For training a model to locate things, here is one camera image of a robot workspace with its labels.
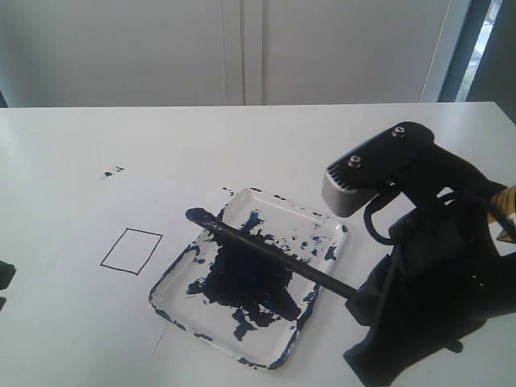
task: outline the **black outline square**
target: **black outline square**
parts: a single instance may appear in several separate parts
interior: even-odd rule
[[[154,248],[152,249],[151,253],[149,254],[147,260],[145,260],[144,264],[142,265],[141,268],[139,268],[138,272],[132,272],[131,270],[126,270],[125,268],[114,268],[112,266],[109,266],[107,264],[104,264],[104,261],[107,260],[107,257],[110,256],[111,252],[114,250],[114,247],[118,244],[118,242],[120,242],[120,240],[122,239],[122,237],[126,234],[126,232],[128,231],[136,231],[136,232],[143,232],[144,234],[150,234],[150,235],[156,235],[156,236],[159,236],[160,238],[158,239],[158,241],[156,242],[156,245],[154,246]],[[134,274],[134,275],[138,275],[140,274],[140,272],[142,271],[142,269],[145,267],[145,265],[148,263],[148,261],[151,259],[151,256],[152,254],[154,253],[154,251],[156,250],[156,248],[158,247],[158,244],[160,244],[161,242],[161,239],[163,238],[163,235],[162,234],[157,234],[155,232],[149,232],[149,231],[143,231],[143,230],[136,230],[135,228],[126,228],[125,231],[120,235],[120,237],[116,240],[116,242],[114,242],[114,245],[111,246],[110,250],[107,252],[106,256],[104,257],[104,259],[102,260],[102,262],[100,263],[100,265],[104,268],[112,268],[113,270],[117,270],[119,272],[125,272],[125,273],[131,273],[131,274]]]

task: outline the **paint palette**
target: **paint palette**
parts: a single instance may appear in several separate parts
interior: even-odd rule
[[[219,216],[325,273],[347,238],[340,219],[259,189],[236,194]],[[159,315],[240,363],[275,369],[289,356],[318,291],[314,282],[203,231],[154,285],[149,300]]]

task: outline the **paintbrush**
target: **paintbrush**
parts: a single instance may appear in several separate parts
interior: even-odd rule
[[[356,289],[351,286],[336,280],[334,277],[328,276],[316,268],[312,268],[305,262],[296,260],[295,256],[285,254],[280,248],[266,244],[254,235],[244,234],[243,232],[228,226],[204,208],[190,208],[186,211],[186,218],[205,230],[208,230],[220,239],[224,239],[229,243],[238,244],[240,247],[253,250],[265,259],[277,262],[283,267],[289,268],[300,276],[321,285],[323,288],[326,288],[341,297],[350,298],[356,292]]]

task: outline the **white cabinet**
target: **white cabinet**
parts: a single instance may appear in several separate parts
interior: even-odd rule
[[[2,0],[10,106],[437,98],[469,0]]]

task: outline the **white table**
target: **white table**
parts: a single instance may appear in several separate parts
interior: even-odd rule
[[[0,385],[361,385],[342,354],[367,330],[328,291],[274,372],[238,364],[173,326],[149,364],[129,364],[99,343],[15,322],[9,305],[106,192],[99,177],[115,165],[201,187],[260,187],[326,212],[325,167],[404,120],[427,125],[439,145],[489,178],[516,180],[516,127],[492,103],[0,110],[0,259],[18,269],[3,292]],[[385,230],[408,209],[398,201],[375,221]],[[367,235],[361,214],[347,222],[350,239],[333,274],[358,286],[388,249]],[[495,318],[463,340],[461,354],[438,352],[394,385],[513,385],[515,331],[515,315]]]

